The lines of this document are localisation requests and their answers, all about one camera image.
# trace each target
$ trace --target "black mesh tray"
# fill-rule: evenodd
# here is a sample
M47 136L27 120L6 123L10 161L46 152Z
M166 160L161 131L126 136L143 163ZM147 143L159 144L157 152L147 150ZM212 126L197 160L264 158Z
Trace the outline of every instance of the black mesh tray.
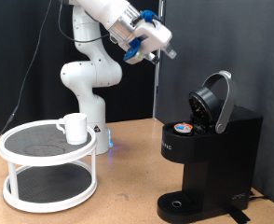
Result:
M19 199L29 203L55 203L71 199L91 184L85 168L72 163L50 167L31 167L19 174Z
M91 136L88 134L86 143L70 145L65 134L59 131L55 124L45 124L13 133L6 140L5 148L23 156L50 157L76 151L87 145L90 140Z

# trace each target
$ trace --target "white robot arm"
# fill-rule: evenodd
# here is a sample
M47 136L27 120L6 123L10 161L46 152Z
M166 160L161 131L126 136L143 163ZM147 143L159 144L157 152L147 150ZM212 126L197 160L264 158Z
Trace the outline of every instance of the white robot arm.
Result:
M113 43L127 53L124 61L138 63L146 58L157 63L152 54L162 49L171 59L176 52L171 48L171 31L168 30L151 11L140 13L127 0L62 0L64 4L82 6L96 21L110 33Z
M171 58L176 55L169 44L171 32L152 12L141 14L126 0L61 1L74 5L73 30L77 41L100 37L100 22L109 31L110 39L127 52L124 58L127 63L138 63L143 58L157 63L152 53L157 49L164 50ZM80 113L87 115L90 128L97 134L96 153L103 154L111 147L109 130L105 126L105 101L93 94L92 88L118 84L122 78L121 67L107 54L101 39L75 42L75 47L90 61L65 64L61 71L62 83L75 94Z

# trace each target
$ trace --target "wooden table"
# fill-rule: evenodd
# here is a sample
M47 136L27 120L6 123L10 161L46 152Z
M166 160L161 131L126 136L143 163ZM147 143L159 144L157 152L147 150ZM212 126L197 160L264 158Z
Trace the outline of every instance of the wooden table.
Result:
M98 188L94 195L74 208L52 214L23 213L7 206L2 195L7 162L0 157L0 223L165 223L157 215L157 200L181 189L184 167L161 156L162 126L156 119L107 124L114 146L97 156ZM82 161L90 164L90 157ZM274 223L274 203L270 200L252 201L244 213L251 224ZM197 223L236 224L229 216Z

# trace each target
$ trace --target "blue light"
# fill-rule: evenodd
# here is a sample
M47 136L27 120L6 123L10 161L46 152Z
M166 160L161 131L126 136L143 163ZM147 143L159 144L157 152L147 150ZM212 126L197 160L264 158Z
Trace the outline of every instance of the blue light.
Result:
M113 142L111 142L111 129L108 129L109 132L109 148L113 147Z

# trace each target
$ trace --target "white mug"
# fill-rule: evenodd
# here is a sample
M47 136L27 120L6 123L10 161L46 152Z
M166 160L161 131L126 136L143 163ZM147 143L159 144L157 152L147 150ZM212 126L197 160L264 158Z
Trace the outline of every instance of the white mug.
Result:
M88 122L85 114L68 114L57 120L56 127L66 135L66 141L70 145L80 145L88 140Z

